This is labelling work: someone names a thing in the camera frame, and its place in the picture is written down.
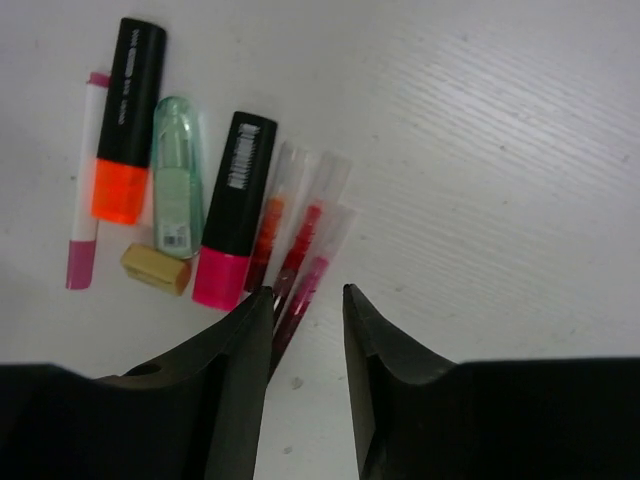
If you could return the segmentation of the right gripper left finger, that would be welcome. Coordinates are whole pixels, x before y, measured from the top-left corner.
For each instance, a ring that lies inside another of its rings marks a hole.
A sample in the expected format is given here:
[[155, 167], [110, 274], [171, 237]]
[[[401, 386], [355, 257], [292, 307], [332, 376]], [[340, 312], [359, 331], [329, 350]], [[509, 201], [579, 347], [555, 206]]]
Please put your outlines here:
[[249, 479], [269, 376], [273, 296], [123, 375], [1, 369], [5, 479]]

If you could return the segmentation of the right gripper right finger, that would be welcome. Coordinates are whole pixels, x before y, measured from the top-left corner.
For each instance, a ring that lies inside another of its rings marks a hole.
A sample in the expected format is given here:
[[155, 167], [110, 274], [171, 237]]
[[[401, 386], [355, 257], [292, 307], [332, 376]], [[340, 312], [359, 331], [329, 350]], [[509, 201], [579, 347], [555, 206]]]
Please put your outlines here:
[[362, 479], [635, 479], [635, 358], [454, 363], [343, 289]]

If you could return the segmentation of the pink white acrylic marker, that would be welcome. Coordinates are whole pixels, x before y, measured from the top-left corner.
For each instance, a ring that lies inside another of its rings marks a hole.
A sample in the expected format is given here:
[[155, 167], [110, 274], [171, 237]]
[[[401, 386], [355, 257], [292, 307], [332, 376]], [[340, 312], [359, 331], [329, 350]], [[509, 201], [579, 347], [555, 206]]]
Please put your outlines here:
[[97, 246], [98, 220], [91, 214], [95, 164], [110, 76], [91, 72], [86, 82], [83, 129], [76, 195], [68, 243], [66, 288], [84, 290], [92, 282]]

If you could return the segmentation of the pink black highlighter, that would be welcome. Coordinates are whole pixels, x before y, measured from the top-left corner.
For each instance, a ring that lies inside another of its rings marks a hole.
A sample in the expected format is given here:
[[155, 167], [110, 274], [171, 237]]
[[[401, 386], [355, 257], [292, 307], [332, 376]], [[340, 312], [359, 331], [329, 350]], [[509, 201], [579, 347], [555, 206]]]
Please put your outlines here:
[[240, 301], [264, 199], [278, 124], [236, 111], [201, 239], [192, 299], [231, 311]]

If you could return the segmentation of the pink pen refill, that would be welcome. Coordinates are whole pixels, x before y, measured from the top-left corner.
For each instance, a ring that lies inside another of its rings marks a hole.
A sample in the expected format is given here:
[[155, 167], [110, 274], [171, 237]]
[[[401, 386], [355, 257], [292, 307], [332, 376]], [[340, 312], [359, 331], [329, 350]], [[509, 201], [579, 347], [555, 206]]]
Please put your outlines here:
[[319, 284], [342, 247], [355, 217], [356, 212], [353, 209], [336, 205], [328, 211], [328, 217], [320, 224], [319, 235], [311, 246], [310, 258], [303, 261], [302, 277], [296, 284], [293, 297], [284, 312], [277, 317], [272, 341], [269, 379], [278, 368]]

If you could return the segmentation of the red pen refill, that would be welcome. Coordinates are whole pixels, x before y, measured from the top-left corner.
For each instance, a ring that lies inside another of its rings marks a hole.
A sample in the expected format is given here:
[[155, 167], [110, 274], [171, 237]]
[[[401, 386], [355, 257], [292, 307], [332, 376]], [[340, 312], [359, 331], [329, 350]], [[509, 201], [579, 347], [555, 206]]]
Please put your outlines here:
[[339, 200], [351, 168], [351, 160], [331, 152], [324, 152], [312, 172], [307, 193], [295, 223], [292, 240], [273, 285], [275, 320], [278, 320], [283, 312], [321, 221]]

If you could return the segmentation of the orange black highlighter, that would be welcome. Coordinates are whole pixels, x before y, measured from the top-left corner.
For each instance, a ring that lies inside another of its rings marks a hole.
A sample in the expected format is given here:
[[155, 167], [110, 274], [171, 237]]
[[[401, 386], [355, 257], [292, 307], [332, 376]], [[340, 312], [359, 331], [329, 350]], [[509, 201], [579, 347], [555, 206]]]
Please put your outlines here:
[[101, 221], [134, 225], [142, 213], [166, 43], [164, 28], [121, 19], [91, 202], [91, 214]]

